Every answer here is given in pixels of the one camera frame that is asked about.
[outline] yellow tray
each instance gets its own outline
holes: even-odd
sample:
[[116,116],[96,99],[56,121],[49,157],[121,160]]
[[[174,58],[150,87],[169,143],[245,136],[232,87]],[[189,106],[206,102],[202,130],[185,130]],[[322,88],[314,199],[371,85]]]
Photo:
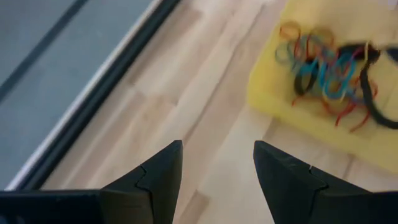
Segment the yellow tray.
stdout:
[[[382,44],[393,43],[398,35],[398,12],[382,3],[378,0],[291,0],[281,14],[280,24],[296,21],[302,27],[327,27],[340,43],[369,39]],[[292,106],[294,75],[289,66],[275,60],[276,48],[285,41],[279,38],[280,24],[275,27],[252,71],[248,103],[332,146],[398,172],[398,130],[378,126],[371,119],[351,133],[350,128],[363,119],[364,110],[356,110],[335,127],[336,118],[323,113],[318,101],[301,100]],[[369,77],[379,87],[378,107],[388,118],[398,120],[397,66],[382,55]]]

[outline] wooden floor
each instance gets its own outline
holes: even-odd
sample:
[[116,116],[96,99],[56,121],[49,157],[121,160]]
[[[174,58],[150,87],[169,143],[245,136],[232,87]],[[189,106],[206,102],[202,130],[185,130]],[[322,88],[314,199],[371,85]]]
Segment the wooden floor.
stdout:
[[284,0],[182,0],[46,189],[102,187],[182,139],[175,223],[273,223],[252,161],[263,139],[365,189],[398,177],[245,104],[249,72]]

